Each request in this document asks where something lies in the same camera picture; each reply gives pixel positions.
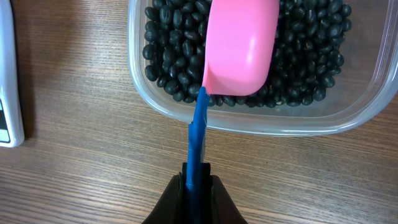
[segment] brown tabletop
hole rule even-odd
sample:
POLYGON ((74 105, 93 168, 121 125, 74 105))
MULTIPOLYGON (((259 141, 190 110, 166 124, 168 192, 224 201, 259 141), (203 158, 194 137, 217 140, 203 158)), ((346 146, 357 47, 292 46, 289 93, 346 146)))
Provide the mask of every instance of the brown tabletop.
MULTIPOLYGON (((14 0, 27 140, 0 149, 0 223, 140 223, 187 158, 144 103, 128 0, 14 0)), ((209 130, 206 161, 249 223, 397 223, 398 98, 343 134, 209 130)))

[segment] bowl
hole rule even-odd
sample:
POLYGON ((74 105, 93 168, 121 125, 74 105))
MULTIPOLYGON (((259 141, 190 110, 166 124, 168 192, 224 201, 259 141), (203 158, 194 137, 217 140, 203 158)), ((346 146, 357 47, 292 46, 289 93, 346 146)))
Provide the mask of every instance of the bowl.
MULTIPOLYGON (((208 127, 223 131, 270 136, 317 136, 353 129, 378 114, 398 90, 398 0, 345 0, 353 13, 353 28, 346 33, 340 52, 345 57, 336 85, 326 98, 310 106, 276 108, 211 107, 208 127)), ((128 60, 132 81, 144 101, 156 111, 186 123, 192 122, 195 104, 177 103, 150 82, 142 56, 144 9, 151 0, 130 0, 128 60)))

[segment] pile of black beans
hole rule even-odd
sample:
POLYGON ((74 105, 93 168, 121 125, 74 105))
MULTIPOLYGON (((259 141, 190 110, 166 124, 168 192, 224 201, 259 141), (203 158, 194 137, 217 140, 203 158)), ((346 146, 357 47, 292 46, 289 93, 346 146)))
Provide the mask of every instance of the pile of black beans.
MULTIPOLYGON (((145 9, 146 77, 175 101, 193 103, 203 80, 211 0, 152 0, 145 9)), ((280 0, 268 78, 250 96, 211 95, 209 106, 308 106, 326 97, 341 73, 340 45, 351 29, 351 7, 342 0, 280 0)))

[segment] white plastic object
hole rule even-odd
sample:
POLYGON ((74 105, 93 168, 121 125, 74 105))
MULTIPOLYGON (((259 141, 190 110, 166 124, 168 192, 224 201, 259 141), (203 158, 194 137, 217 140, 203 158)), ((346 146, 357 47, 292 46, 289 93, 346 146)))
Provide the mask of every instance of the white plastic object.
POLYGON ((24 142, 18 98, 14 21, 9 0, 0 0, 0 146, 24 142))
MULTIPOLYGON (((340 48, 345 64, 335 77, 336 86, 328 89, 323 101, 296 108, 214 106, 208 110, 208 128, 270 136, 316 136, 353 129, 378 114, 398 90, 398 0, 345 3, 353 9, 349 17, 353 28, 340 48)), ((129 4, 127 43, 132 82, 153 109, 190 123, 195 104, 175 102, 144 73, 149 64, 142 56, 147 44, 144 10, 151 5, 151 0, 130 0, 129 4)))

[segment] pink plastic scoop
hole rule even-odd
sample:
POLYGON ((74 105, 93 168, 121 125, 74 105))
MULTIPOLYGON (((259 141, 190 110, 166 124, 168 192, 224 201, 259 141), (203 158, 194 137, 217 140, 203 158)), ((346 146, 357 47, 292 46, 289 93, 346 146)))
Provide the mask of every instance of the pink plastic scoop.
POLYGON ((247 96, 263 86, 278 15, 279 0, 213 0, 202 84, 209 95, 247 96))

